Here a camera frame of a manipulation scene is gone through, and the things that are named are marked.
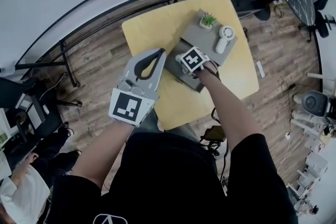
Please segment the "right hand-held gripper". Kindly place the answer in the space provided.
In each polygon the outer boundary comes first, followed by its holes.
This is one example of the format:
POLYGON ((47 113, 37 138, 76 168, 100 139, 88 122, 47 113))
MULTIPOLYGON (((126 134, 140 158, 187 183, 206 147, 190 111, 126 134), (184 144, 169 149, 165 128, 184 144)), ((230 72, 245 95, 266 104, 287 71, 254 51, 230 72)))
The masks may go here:
POLYGON ((200 51, 198 47, 192 47, 187 52, 176 55, 175 61, 180 64, 185 75, 196 79, 195 71, 204 70, 203 64, 210 61, 210 58, 200 51))

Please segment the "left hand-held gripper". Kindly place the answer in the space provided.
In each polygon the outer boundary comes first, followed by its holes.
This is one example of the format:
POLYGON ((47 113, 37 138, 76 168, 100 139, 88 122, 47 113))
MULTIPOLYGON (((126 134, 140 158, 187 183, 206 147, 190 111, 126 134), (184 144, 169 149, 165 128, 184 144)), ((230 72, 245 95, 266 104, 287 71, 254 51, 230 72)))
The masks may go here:
POLYGON ((165 49, 151 49, 133 56, 127 63, 122 80, 112 90, 109 117, 139 127, 154 108, 159 95, 157 89, 166 62, 165 49), (147 75, 142 72, 154 64, 147 75))

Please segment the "grey drawer box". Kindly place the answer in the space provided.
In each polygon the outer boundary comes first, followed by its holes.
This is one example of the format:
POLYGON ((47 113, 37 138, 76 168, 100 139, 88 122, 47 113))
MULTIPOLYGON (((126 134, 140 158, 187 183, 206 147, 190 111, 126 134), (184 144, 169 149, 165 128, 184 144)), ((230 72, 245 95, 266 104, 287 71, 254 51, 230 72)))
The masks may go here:
POLYGON ((169 53, 165 62, 165 69, 175 76, 175 79, 178 82, 187 85, 198 93, 202 91, 204 86, 199 79, 192 79, 183 73, 182 67, 175 61, 175 56, 187 52, 192 47, 198 47, 200 51, 209 56, 212 62, 221 66, 224 64, 229 53, 238 41, 238 37, 235 34, 234 39, 228 43, 224 52, 222 54, 216 53, 215 47, 219 40, 218 32, 223 25, 216 20, 211 30, 202 28, 199 25, 199 22, 204 14, 205 12, 201 9, 197 12, 184 32, 181 34, 177 45, 169 53))

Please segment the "person's left forearm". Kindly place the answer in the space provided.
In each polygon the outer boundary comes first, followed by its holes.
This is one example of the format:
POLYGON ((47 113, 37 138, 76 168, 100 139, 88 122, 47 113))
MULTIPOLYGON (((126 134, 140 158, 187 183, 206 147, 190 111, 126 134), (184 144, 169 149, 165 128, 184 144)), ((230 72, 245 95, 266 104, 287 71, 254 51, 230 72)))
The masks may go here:
POLYGON ((133 126, 114 121, 78 157, 72 176, 92 182, 99 190, 113 166, 133 126))

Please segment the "person's right forearm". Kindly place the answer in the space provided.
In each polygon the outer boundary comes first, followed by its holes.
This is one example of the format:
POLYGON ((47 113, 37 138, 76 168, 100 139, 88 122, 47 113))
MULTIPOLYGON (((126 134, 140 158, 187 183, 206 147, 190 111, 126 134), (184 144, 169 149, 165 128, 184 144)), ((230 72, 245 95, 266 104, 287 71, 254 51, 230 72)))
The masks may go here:
POLYGON ((230 151, 240 142, 252 142, 250 149, 268 153, 260 126, 241 100, 210 71, 198 71, 196 74, 210 93, 230 151))

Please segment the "white handheld fan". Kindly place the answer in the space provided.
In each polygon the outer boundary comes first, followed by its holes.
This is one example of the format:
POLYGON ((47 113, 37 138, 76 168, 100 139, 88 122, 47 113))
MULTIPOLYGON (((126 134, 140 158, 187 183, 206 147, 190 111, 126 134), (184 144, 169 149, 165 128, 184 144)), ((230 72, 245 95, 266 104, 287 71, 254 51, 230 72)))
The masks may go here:
POLYGON ((228 45, 228 43, 234 39, 235 32, 234 29, 231 26, 222 26, 219 29, 219 40, 217 42, 217 45, 215 47, 215 51, 218 54, 222 54, 228 45))

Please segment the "yellow wooden table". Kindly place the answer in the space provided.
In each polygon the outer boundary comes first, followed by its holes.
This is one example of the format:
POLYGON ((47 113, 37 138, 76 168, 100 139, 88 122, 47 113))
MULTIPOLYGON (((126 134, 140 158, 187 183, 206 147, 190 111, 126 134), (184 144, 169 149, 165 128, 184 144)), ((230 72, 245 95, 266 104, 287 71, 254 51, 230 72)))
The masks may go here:
MULTIPOLYGON (((199 9, 214 15, 220 23, 232 26, 238 38, 219 68, 221 81, 239 99, 256 93, 259 83, 254 61, 231 0, 186 0, 123 22, 123 33, 132 55, 154 48, 170 52, 199 9)), ((167 71, 163 71, 157 90, 160 98, 154 109, 165 130, 209 115, 214 107, 206 89, 197 93, 177 82, 167 71)))

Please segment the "small green potted plant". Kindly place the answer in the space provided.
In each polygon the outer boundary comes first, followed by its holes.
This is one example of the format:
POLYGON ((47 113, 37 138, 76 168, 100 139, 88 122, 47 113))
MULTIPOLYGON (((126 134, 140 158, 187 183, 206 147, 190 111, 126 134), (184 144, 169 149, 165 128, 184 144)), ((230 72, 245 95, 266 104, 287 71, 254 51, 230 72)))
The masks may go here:
POLYGON ((211 30, 213 28, 215 22, 216 22, 216 17, 214 17, 212 14, 205 13, 201 17, 201 19, 199 21, 199 25, 204 29, 211 30))

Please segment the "white paper strip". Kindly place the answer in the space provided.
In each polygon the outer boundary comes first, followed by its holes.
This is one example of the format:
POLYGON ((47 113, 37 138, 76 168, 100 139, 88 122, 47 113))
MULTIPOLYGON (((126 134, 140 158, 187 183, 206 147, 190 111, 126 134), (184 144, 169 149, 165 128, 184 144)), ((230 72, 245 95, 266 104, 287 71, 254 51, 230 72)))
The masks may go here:
POLYGON ((265 77, 265 72, 264 72, 264 69, 263 69, 263 66, 262 66, 261 62, 257 61, 256 65, 257 65, 257 67, 259 69, 261 78, 264 78, 265 77))

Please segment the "black chair holding notebooks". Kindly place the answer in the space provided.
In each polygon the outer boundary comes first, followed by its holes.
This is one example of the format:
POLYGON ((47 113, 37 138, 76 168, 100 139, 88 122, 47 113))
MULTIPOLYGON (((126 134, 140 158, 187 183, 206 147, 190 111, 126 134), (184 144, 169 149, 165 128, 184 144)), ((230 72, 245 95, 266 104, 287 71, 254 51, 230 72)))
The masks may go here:
POLYGON ((57 86, 47 89, 38 78, 19 83, 0 77, 0 152, 16 139, 28 142, 29 126, 38 138, 62 126, 59 105, 82 107, 82 102, 57 99, 57 86))

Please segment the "person's black shirt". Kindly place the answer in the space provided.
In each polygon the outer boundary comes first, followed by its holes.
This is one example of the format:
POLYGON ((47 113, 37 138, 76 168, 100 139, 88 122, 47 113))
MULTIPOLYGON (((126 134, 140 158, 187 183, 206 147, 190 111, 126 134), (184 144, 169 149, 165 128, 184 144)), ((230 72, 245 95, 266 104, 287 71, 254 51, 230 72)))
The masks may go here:
POLYGON ((48 224, 298 224, 266 139, 253 134, 230 156, 228 190, 212 155, 170 133, 137 133, 125 146, 110 190, 62 176, 48 224))

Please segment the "grey white robot device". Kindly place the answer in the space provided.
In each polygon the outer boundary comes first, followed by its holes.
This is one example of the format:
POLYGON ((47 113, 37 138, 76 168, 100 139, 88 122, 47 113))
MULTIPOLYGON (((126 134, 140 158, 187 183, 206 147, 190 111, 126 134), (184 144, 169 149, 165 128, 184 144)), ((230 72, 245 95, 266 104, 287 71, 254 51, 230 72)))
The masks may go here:
POLYGON ((321 92, 307 91, 295 94, 293 100, 302 106, 302 110, 293 110, 295 120, 304 120, 313 124, 336 125, 336 97, 321 92))

